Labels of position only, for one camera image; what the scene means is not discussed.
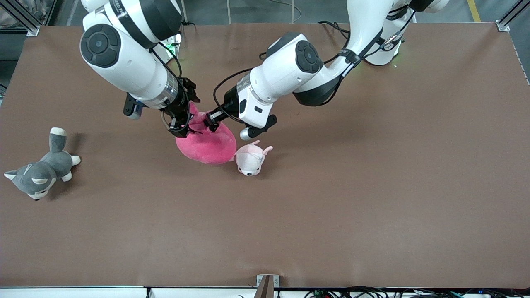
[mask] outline gray husky plush toy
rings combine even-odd
[[[48,194],[51,186],[61,179],[70,181],[70,169],[81,162],[77,155],[63,151],[66,145],[66,131],[54,127],[50,131],[50,152],[35,163],[25,165],[18,170],[5,172],[4,176],[13,181],[15,186],[28,194],[32,199],[39,200]]]

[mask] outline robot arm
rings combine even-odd
[[[215,131],[217,122],[238,116],[246,125],[240,136],[249,140],[276,123],[276,116],[269,112],[283,95],[292,92],[305,106],[326,103],[342,79],[363,59],[372,57],[369,62],[377,65],[390,62],[397,48],[391,50],[401,44],[401,36],[415,11],[437,12],[448,1],[347,0],[351,28],[348,43],[330,67],[323,65],[303,34],[287,33],[268,48],[263,64],[241,78],[225,94],[224,103],[207,114],[205,125]]]
[[[324,66],[303,34],[287,33],[267,49],[263,64],[251,69],[225,94],[223,104],[207,114],[205,125],[215,131],[219,121],[238,118],[246,125],[240,136],[248,140],[276,123],[276,116],[270,115],[270,111],[281,96],[293,92],[300,104],[322,105],[363,59],[369,58],[369,62],[378,65],[392,59],[397,48],[392,50],[389,45],[399,47],[408,24],[404,20],[411,17],[412,10],[436,12],[447,2],[347,0],[349,41],[330,67]],[[82,0],[82,3],[89,11],[83,19],[86,30],[80,43],[83,59],[104,79],[128,93],[124,113],[143,106],[158,109],[162,116],[172,118],[170,124],[166,123],[168,130],[176,137],[186,137],[190,98],[198,102],[196,86],[186,78],[175,77],[153,57],[161,60],[155,46],[179,32],[181,14],[175,0]],[[405,26],[395,30],[399,22]]]
[[[83,19],[85,32],[79,48],[85,62],[118,89],[128,93],[124,113],[139,117],[142,107],[169,115],[166,127],[176,137],[186,137],[189,100],[195,84],[175,77],[154,48],[179,32],[181,17],[175,0],[84,1],[92,10]]]

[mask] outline pink plush toy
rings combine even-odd
[[[261,165],[265,161],[265,156],[272,150],[269,146],[263,150],[256,146],[260,141],[244,145],[235,154],[237,170],[245,176],[255,176],[261,172]]]
[[[187,138],[175,138],[176,146],[187,158],[205,164],[222,164],[233,161],[237,150],[234,134],[220,123],[215,132],[211,132],[203,123],[205,112],[199,112],[193,102],[190,102],[193,118],[189,127],[196,133],[188,133]]]

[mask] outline plush toy tail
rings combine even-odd
[[[61,152],[66,146],[66,131],[59,127],[50,130],[50,152]]]

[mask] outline stuffed animal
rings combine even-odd
[[[51,186],[61,179],[70,181],[73,165],[78,165],[81,158],[63,151],[66,145],[66,131],[54,127],[50,131],[50,152],[40,161],[25,165],[18,170],[5,172],[4,176],[13,181],[15,186],[28,194],[32,199],[39,200],[48,194]]]
[[[220,123],[215,132],[204,124],[205,112],[199,112],[193,102],[190,102],[190,112],[193,118],[189,127],[195,133],[189,133],[186,138],[175,138],[176,146],[189,159],[205,164],[222,164],[234,160],[237,144],[234,134],[225,124]]]
[[[255,176],[261,172],[261,165],[265,160],[265,156],[272,150],[272,146],[261,149],[257,144],[260,141],[255,141],[252,144],[244,145],[235,153],[235,163],[237,170],[246,176]]]

